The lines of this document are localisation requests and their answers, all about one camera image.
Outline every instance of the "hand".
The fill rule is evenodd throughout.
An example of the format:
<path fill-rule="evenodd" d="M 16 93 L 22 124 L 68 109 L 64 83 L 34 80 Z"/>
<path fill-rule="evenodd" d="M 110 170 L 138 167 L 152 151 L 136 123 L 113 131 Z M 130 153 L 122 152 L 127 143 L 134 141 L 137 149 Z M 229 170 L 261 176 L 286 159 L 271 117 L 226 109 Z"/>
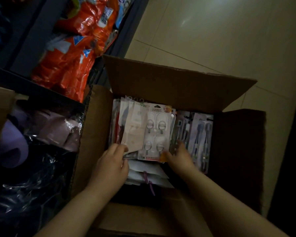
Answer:
<path fill-rule="evenodd" d="M 169 151 L 165 151 L 164 154 L 171 169 L 182 179 L 184 179 L 190 172 L 197 171 L 197 168 L 194 166 L 192 161 L 191 155 L 185 148 L 183 142 L 178 141 L 175 156 L 171 155 Z"/>
<path fill-rule="evenodd" d="M 129 165 L 127 160 L 123 160 L 126 151 L 126 145 L 111 145 L 98 160 L 86 190 L 100 195 L 103 200 L 109 202 L 127 179 Z"/>

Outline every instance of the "purple string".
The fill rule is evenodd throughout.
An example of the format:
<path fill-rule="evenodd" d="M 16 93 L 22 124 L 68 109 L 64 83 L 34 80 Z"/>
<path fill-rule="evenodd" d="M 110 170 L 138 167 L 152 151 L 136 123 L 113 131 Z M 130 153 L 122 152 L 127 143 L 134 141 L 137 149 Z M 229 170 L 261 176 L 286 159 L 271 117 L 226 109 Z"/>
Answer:
<path fill-rule="evenodd" d="M 153 191 L 152 182 L 150 180 L 148 181 L 147 172 L 144 171 L 143 173 L 144 173 L 144 180 L 146 184 L 150 185 L 151 193 L 153 194 L 153 196 L 156 196 L 155 192 Z"/>

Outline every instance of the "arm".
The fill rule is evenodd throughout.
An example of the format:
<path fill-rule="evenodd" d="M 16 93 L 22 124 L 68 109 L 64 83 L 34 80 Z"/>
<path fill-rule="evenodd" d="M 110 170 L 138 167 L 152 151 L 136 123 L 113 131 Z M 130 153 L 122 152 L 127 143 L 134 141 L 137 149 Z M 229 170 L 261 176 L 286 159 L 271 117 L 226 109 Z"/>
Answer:
<path fill-rule="evenodd" d="M 210 231 L 215 237 L 287 237 L 284 232 L 264 217 L 198 171 L 184 144 L 179 143 L 175 156 L 172 156 L 169 152 L 165 154 L 170 167 L 188 185 Z"/>
<path fill-rule="evenodd" d="M 128 176 L 124 145 L 113 144 L 98 160 L 90 182 L 35 237 L 85 236 L 95 217 L 122 187 Z"/>

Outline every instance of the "tiled floor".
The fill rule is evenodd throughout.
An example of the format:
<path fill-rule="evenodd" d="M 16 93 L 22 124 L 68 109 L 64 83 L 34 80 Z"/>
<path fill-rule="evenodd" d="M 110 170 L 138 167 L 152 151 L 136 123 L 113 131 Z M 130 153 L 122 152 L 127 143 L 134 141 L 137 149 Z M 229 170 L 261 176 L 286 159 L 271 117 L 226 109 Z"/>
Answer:
<path fill-rule="evenodd" d="M 126 58 L 258 80 L 225 111 L 267 112 L 266 216 L 296 108 L 296 0 L 150 0 Z"/>

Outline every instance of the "left hand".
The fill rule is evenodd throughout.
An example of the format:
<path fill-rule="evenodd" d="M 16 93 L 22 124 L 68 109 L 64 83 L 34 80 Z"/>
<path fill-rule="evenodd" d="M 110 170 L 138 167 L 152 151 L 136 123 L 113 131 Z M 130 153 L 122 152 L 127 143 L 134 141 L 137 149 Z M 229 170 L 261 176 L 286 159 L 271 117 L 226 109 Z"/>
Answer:
<path fill-rule="evenodd" d="M 127 151 L 125 145 L 111 145 L 98 160 L 86 190 L 109 202 L 127 179 L 129 165 L 127 160 L 123 160 L 124 152 Z"/>

